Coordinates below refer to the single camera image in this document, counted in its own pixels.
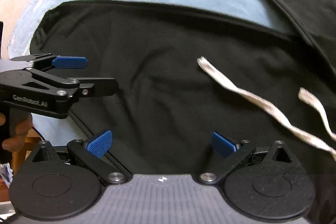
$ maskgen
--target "human hand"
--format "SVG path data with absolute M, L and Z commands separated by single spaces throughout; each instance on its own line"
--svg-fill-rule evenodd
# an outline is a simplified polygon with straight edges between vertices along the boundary
M 2 126 L 6 121 L 5 115 L 0 113 L 0 126 Z M 33 127 L 33 118 L 29 114 L 27 119 L 18 123 L 15 127 L 15 136 L 9 139 L 6 139 L 2 142 L 2 148 L 4 150 L 15 152 L 20 151 L 25 144 L 25 138 L 28 134 L 28 131 Z

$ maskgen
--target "black garment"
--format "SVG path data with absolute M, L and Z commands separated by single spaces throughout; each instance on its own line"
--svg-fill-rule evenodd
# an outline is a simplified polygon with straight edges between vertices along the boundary
M 211 133 L 259 145 L 284 140 L 316 189 L 310 220 L 336 217 L 336 163 L 295 138 L 197 65 L 204 56 L 234 84 L 274 103 L 290 122 L 336 148 L 319 114 L 301 102 L 303 87 L 323 103 L 335 130 L 335 0 L 270 0 L 298 31 L 295 37 L 206 11 L 172 5 L 75 1 L 49 11 L 31 52 L 86 56 L 83 71 L 61 77 L 115 77 L 121 92 L 72 108 L 88 134 L 114 131 L 111 153 L 134 173 L 199 173 L 220 160 Z

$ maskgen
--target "white drawstring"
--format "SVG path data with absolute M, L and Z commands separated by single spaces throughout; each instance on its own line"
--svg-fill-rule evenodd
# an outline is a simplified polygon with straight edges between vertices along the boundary
M 308 132 L 305 132 L 293 125 L 289 122 L 287 117 L 271 102 L 249 92 L 243 89 L 238 88 L 233 84 L 229 78 L 227 78 L 225 75 L 223 75 L 219 70 L 217 70 L 214 66 L 212 66 L 208 60 L 206 60 L 204 57 L 201 57 L 197 59 L 197 63 L 199 66 L 204 70 L 208 75 L 210 75 L 216 82 L 218 82 L 223 88 L 233 91 L 251 103 L 257 105 L 262 110 L 264 110 L 266 113 L 271 115 L 274 119 L 276 119 L 281 125 L 283 125 L 285 128 L 290 130 L 297 138 L 304 141 L 305 143 L 314 146 L 318 149 L 322 149 L 325 151 L 328 151 L 331 153 L 332 157 L 336 161 L 336 150 L 327 145 L 324 141 L 319 139 L 318 137 L 309 134 Z M 336 141 L 336 134 L 332 133 L 329 127 L 328 119 L 326 112 L 323 108 L 322 103 L 310 92 L 307 90 L 301 88 L 300 92 L 298 94 L 299 99 L 302 102 L 305 102 L 306 104 L 312 106 L 315 108 L 322 118 L 323 124 L 325 126 L 325 129 L 327 130 L 330 137 Z

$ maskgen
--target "blue gripper pad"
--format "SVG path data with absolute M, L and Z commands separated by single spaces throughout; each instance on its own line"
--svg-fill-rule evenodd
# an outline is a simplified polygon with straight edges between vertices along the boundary
M 237 151 L 239 143 L 214 132 L 212 133 L 212 148 L 225 159 L 227 156 Z
M 58 56 L 51 64 L 56 69 L 85 69 L 88 61 L 85 57 Z
M 103 130 L 84 142 L 84 148 L 98 158 L 101 158 L 112 145 L 111 130 Z

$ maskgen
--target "pivot bolt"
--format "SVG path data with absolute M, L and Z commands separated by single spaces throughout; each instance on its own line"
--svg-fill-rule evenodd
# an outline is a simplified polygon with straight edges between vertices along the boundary
M 122 173 L 119 173 L 119 172 L 113 172 L 113 173 L 110 173 L 108 178 L 109 180 L 113 181 L 113 182 L 119 182 L 121 180 L 124 179 L 124 175 Z
M 206 181 L 206 182 L 212 182 L 216 179 L 217 179 L 217 177 L 213 173 L 204 173 L 204 174 L 201 175 L 201 180 Z
M 67 92 L 65 90 L 58 90 L 56 93 L 58 95 L 67 95 Z

